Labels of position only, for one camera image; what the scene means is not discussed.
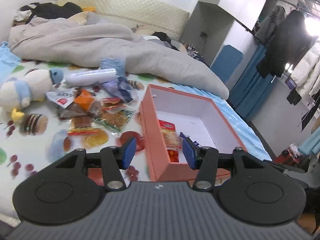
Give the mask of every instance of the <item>bed sheet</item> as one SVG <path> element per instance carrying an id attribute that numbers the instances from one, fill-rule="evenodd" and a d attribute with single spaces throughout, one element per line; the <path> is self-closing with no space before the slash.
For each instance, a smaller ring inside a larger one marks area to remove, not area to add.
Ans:
<path id="1" fill-rule="evenodd" d="M 52 67 L 61 67 L 64 71 L 65 76 L 80 71 L 86 71 L 86 68 L 80 68 L 71 64 L 57 64 L 57 63 L 45 63 L 45 62 L 37 62 L 37 61 L 23 61 L 11 74 L 10 77 L 20 78 L 26 74 L 27 71 L 33 68 L 40 69 L 50 69 Z M 187 91 L 190 93 L 200 94 L 206 97 L 211 98 L 226 116 L 228 121 L 231 123 L 240 139 L 243 141 L 244 145 L 247 147 L 249 152 L 256 156 L 259 159 L 270 159 L 267 152 L 263 149 L 263 146 L 259 139 L 255 136 L 253 131 L 240 119 L 240 117 L 228 106 L 226 101 L 209 94 L 205 91 L 200 91 L 194 88 L 190 88 L 187 86 L 181 86 L 177 84 L 170 83 L 162 78 L 158 78 L 152 76 L 150 74 L 129 74 L 129 80 L 140 82 L 144 89 L 138 90 L 137 95 L 139 97 L 138 102 L 131 104 L 129 107 L 135 110 L 135 115 L 127 125 L 124 127 L 124 131 L 135 131 L 142 135 L 142 128 L 138 119 L 138 111 L 140 106 L 140 101 L 143 99 L 146 88 L 148 84 L 155 84 L 164 87 L 172 87 L 175 89 Z M 105 98 L 110 97 L 108 93 L 103 90 L 97 93 L 97 98 Z M 52 162 L 54 162 L 57 158 L 62 157 L 65 152 L 52 151 L 52 139 L 58 133 L 64 133 L 65 130 L 70 128 L 70 122 L 61 122 L 57 118 L 57 106 L 49 101 L 45 102 L 32 102 L 32 104 L 24 109 L 26 115 L 29 114 L 43 114 L 48 117 L 47 129 L 42 135 L 24 135 L 21 132 L 21 127 L 16 127 L 13 131 L 13 134 L 7 137 L 6 133 L 8 131 L 7 122 L 10 120 L 10 117 L 0 110 L 0 120 L 2 124 L 0 124 L 0 177 L 2 180 L 2 187 L 0 192 L 0 213 L 5 214 L 7 216 L 17 218 L 17 214 L 12 205 L 12 194 L 14 189 L 25 179 L 30 176 L 30 172 L 26 170 L 26 165 L 33 164 L 34 170 L 39 171 Z M 102 128 L 109 135 L 109 140 L 107 143 L 97 146 L 97 147 L 84 147 L 83 141 L 81 139 L 71 139 L 71 148 L 69 150 L 72 151 L 76 148 L 86 148 L 88 153 L 99 152 L 102 148 L 111 146 L 111 145 L 120 145 L 119 137 L 113 136 L 109 131 Z M 19 174 L 15 177 L 12 176 L 11 172 L 13 169 L 14 163 L 10 164 L 10 157 L 12 155 L 18 156 L 18 162 L 21 164 L 21 168 L 19 169 Z M 140 152 L 136 152 L 131 165 L 135 167 L 136 170 L 139 171 L 139 180 L 141 181 L 150 181 L 150 177 L 148 174 L 148 166 L 147 160 L 144 150 Z M 124 171 L 121 171 L 124 177 L 126 184 L 129 184 L 129 178 L 126 176 Z"/>

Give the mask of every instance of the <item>blue plush hat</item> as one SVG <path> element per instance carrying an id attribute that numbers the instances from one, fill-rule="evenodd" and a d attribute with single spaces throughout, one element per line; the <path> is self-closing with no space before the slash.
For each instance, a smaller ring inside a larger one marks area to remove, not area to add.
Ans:
<path id="1" fill-rule="evenodd" d="M 50 76 L 54 85 L 59 84 L 63 80 L 63 70 L 54 67 L 50 69 Z"/>

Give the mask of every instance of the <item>white cylinder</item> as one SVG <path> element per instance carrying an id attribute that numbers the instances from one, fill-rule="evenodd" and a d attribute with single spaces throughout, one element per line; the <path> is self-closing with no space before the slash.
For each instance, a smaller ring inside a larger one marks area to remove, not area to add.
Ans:
<path id="1" fill-rule="evenodd" d="M 117 78 L 115 68 L 90 70 L 78 73 L 72 73 L 66 77 L 66 83 L 69 87 L 90 86 L 95 83 L 103 84 Z"/>

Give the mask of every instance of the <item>white plush toy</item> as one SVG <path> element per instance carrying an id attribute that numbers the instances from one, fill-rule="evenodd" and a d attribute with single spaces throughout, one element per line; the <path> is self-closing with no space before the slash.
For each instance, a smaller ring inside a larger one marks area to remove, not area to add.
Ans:
<path id="1" fill-rule="evenodd" d="M 14 122 L 19 121 L 24 113 L 19 110 L 30 105 L 31 101 L 42 102 L 45 93 L 53 89 L 63 79 L 63 71 L 36 69 L 27 73 L 23 79 L 9 79 L 0 87 L 0 106 L 11 114 Z"/>

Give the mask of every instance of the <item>white puffer jacket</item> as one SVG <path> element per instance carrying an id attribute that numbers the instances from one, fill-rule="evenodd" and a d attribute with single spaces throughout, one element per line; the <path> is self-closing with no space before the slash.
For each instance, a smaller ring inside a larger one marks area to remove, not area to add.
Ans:
<path id="1" fill-rule="evenodd" d="M 297 84 L 296 91 L 302 99 L 308 100 L 320 89 L 320 42 L 317 41 L 305 54 L 291 73 Z"/>

